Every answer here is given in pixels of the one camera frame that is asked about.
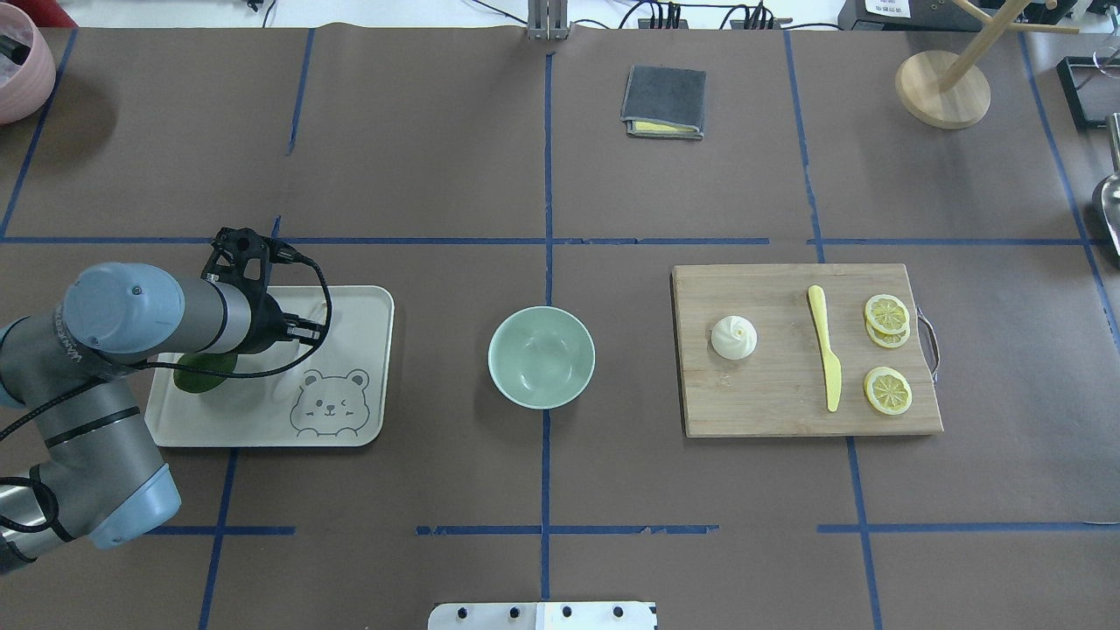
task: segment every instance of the lemon slice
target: lemon slice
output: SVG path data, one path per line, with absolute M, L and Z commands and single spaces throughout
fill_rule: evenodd
M 900 335 L 909 330 L 909 311 L 893 295 L 871 296 L 864 306 L 864 317 L 871 327 L 885 335 Z
M 870 322 L 865 322 L 864 324 L 865 327 L 867 328 L 867 336 L 871 337 L 871 341 L 874 341 L 877 345 L 881 345 L 883 348 L 898 348 L 902 344 L 906 343 L 906 340 L 909 339 L 909 326 L 907 326 L 906 330 L 903 331 L 903 334 L 900 335 L 885 335 L 879 331 L 872 328 Z
M 892 368 L 871 368 L 864 377 L 864 392 L 876 411 L 897 416 L 909 409 L 914 399 L 906 377 Z

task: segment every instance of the round wooden base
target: round wooden base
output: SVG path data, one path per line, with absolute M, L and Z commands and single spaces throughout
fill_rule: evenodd
M 980 122 L 991 104 L 991 87 L 980 68 L 970 67 L 944 92 L 937 87 L 939 77 L 955 61 L 953 53 L 926 50 L 903 62 L 895 74 L 895 90 L 906 111 L 941 129 L 963 129 Z

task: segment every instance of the metal spoon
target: metal spoon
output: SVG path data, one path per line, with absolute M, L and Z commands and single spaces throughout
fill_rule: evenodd
M 1112 248 L 1120 256 L 1120 113 L 1109 117 L 1109 140 L 1112 145 L 1112 169 L 1093 191 L 1093 203 L 1104 219 L 1104 225 L 1112 237 Z

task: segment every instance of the blue tape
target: blue tape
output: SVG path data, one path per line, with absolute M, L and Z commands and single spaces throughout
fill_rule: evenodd
M 224 536 L 295 536 L 296 528 L 280 525 L 226 526 Z
M 418 527 L 417 536 L 538 536 L 539 525 L 438 525 Z
M 69 54 L 74 49 L 74 41 L 77 40 L 77 30 L 76 28 L 71 30 L 69 39 L 66 40 L 66 49 L 63 52 L 63 58 L 58 62 L 58 70 L 55 72 L 55 86 L 50 90 L 47 101 L 43 103 L 43 111 L 39 112 L 39 121 L 35 124 L 35 133 L 31 135 L 31 142 L 27 147 L 27 155 L 24 156 L 24 164 L 19 167 L 16 185 L 11 189 L 11 198 L 8 200 L 8 210 L 3 214 L 3 220 L 0 220 L 0 238 L 8 232 L 11 215 L 16 212 L 16 202 L 19 201 L 19 192 L 24 189 L 24 179 L 27 177 L 27 170 L 31 167 L 31 158 L 35 157 L 35 149 L 39 146 L 39 137 L 43 136 L 43 127 L 47 122 L 47 114 L 50 113 L 50 105 L 55 102 L 55 95 L 58 94 L 58 86 L 63 82 L 66 63 L 69 62 Z
M 1024 245 L 1082 247 L 1081 239 L 822 239 L 829 245 Z
M 768 245 L 769 239 L 553 239 L 558 245 Z
M 2 237 L 0 243 L 62 245 L 62 244 L 208 244 L 206 237 Z
M 541 429 L 541 601 L 547 602 L 551 596 L 549 585 L 549 559 L 551 557 L 551 535 L 552 519 L 552 415 L 548 409 L 541 413 L 544 417 Z
M 544 239 L 439 237 L 295 237 L 284 240 L 289 244 L 329 245 L 542 245 L 545 242 Z
M 1120 534 L 1114 522 L 883 522 L 864 528 L 869 534 L 982 534 L 1015 531 L 1096 531 Z M 818 534 L 859 534 L 859 525 L 829 524 L 816 526 Z
M 161 525 L 144 536 L 214 536 L 216 531 L 206 525 Z
M 552 55 L 544 56 L 544 305 L 552 306 Z
M 853 527 L 848 525 L 821 527 Z M 666 534 L 670 536 L 703 536 L 719 531 L 718 525 L 549 525 L 549 536 L 633 536 Z M 539 525 L 437 525 L 417 527 L 417 536 L 538 536 Z
M 217 565 L 222 558 L 222 540 L 225 538 L 225 519 L 230 515 L 230 495 L 233 494 L 233 479 L 237 472 L 240 448 L 230 450 L 230 461 L 225 467 L 225 484 L 222 487 L 222 503 L 217 511 L 217 525 L 214 527 L 214 546 L 211 548 L 211 564 L 206 572 L 206 591 L 203 593 L 203 610 L 198 615 L 198 630 L 206 630 L 209 624 L 209 609 L 214 601 L 214 587 L 217 584 Z
M 1117 351 L 1120 351 L 1120 327 L 1117 327 L 1116 313 L 1112 311 L 1112 303 L 1109 300 L 1108 293 L 1104 290 L 1104 281 L 1101 279 L 1101 270 L 1096 267 L 1096 258 L 1093 256 L 1093 248 L 1089 244 L 1089 231 L 1085 229 L 1085 222 L 1081 220 L 1081 212 L 1077 209 L 1077 202 L 1073 197 L 1073 187 L 1070 186 L 1070 177 L 1066 176 L 1065 163 L 1062 161 L 1062 154 L 1057 150 L 1057 142 L 1054 141 L 1054 133 L 1049 127 L 1049 119 L 1046 117 L 1046 108 L 1043 105 L 1043 98 L 1038 93 L 1038 84 L 1035 82 L 1035 66 L 1030 62 L 1030 53 L 1027 50 L 1027 38 L 1023 33 L 1019 33 L 1019 49 L 1023 52 L 1023 65 L 1027 70 L 1027 78 L 1030 81 L 1030 92 L 1035 96 L 1035 106 L 1038 108 L 1038 119 L 1043 123 L 1043 131 L 1046 132 L 1046 142 L 1049 145 L 1051 155 L 1054 157 L 1054 164 L 1057 166 L 1058 177 L 1062 179 L 1062 187 L 1065 189 L 1065 198 L 1070 204 L 1070 213 L 1073 215 L 1073 222 L 1077 225 L 1077 233 L 1081 234 L 1082 247 L 1085 250 L 1085 259 L 1089 261 L 1089 268 L 1093 272 L 1093 281 L 1096 282 L 1096 295 L 1100 297 L 1101 306 L 1104 308 L 1104 316 L 1109 322 L 1109 328 L 1112 332 L 1112 343 L 1117 346 Z
M 668 534 L 670 536 L 703 536 L 719 531 L 718 525 L 553 525 L 552 534 L 563 536 L 633 536 Z
M 797 122 L 797 143 L 801 146 L 801 169 L 805 175 L 805 195 L 809 197 L 809 207 L 813 220 L 813 241 L 816 245 L 816 262 L 824 262 L 824 240 L 821 237 L 820 215 L 816 211 L 816 193 L 813 192 L 813 182 L 809 177 L 809 142 L 805 140 L 805 124 L 801 117 L 801 95 L 797 92 L 797 71 L 793 65 L 793 40 L 790 31 L 783 30 L 782 38 L 785 41 L 785 66 L 790 71 L 790 92 L 793 94 L 793 117 Z
M 307 29 L 307 45 L 304 48 L 304 68 L 299 74 L 299 91 L 296 92 L 296 110 L 291 114 L 291 138 L 288 139 L 288 152 L 296 149 L 296 132 L 299 131 L 299 114 L 304 111 L 304 90 L 307 87 L 307 71 L 311 66 L 311 47 L 315 45 L 315 29 Z
M 848 467 L 851 472 L 851 489 L 856 494 L 856 518 L 859 519 L 859 543 L 864 549 L 864 573 L 867 576 L 867 595 L 871 605 L 871 622 L 875 630 L 883 630 L 883 614 L 879 610 L 879 586 L 875 580 L 875 559 L 871 556 L 871 537 L 867 528 L 867 508 L 864 503 L 864 484 L 859 476 L 859 456 L 856 454 L 856 438 L 847 437 Z

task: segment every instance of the wooden stand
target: wooden stand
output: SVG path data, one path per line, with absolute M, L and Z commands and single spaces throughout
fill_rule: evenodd
M 976 63 L 1005 30 L 1012 26 L 1016 30 L 1053 31 L 1055 28 L 1064 28 L 1015 25 L 1016 16 L 1023 12 L 1030 0 L 1007 0 L 990 19 L 968 0 L 953 2 L 962 8 L 968 6 L 965 11 L 986 22 L 980 34 L 960 56 L 945 50 L 925 50 L 903 62 L 895 74 L 895 91 L 906 111 L 922 122 L 940 129 L 971 127 L 988 113 L 991 87 Z

